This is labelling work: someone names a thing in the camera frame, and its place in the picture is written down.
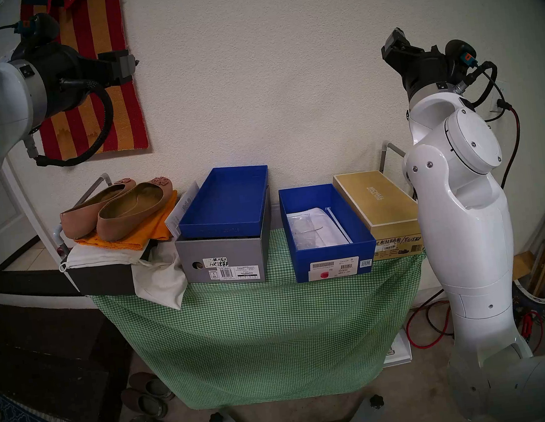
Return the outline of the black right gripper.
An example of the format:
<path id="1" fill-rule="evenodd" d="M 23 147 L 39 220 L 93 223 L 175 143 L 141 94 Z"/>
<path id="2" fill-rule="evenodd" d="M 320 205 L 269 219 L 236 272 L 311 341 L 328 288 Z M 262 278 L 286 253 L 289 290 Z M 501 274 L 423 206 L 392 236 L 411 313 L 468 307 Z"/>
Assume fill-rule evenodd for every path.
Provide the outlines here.
<path id="1" fill-rule="evenodd" d="M 409 100 L 430 84 L 449 81 L 447 58 L 437 45 L 425 51 L 405 41 L 386 44 L 381 52 L 384 62 L 401 75 Z"/>

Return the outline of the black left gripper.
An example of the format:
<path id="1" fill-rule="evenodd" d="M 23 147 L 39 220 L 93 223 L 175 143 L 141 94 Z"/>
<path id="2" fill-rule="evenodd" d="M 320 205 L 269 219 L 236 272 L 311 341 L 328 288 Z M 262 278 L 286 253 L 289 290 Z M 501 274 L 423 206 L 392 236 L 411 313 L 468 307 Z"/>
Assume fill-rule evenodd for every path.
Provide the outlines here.
<path id="1" fill-rule="evenodd" d="M 46 92 L 46 118 L 81 105 L 89 94 L 87 89 L 62 87 L 61 80 L 91 80 L 103 88 L 132 81 L 137 61 L 134 55 L 120 50 L 98 53 L 97 59 L 80 55 L 60 43 L 36 48 L 38 73 Z"/>

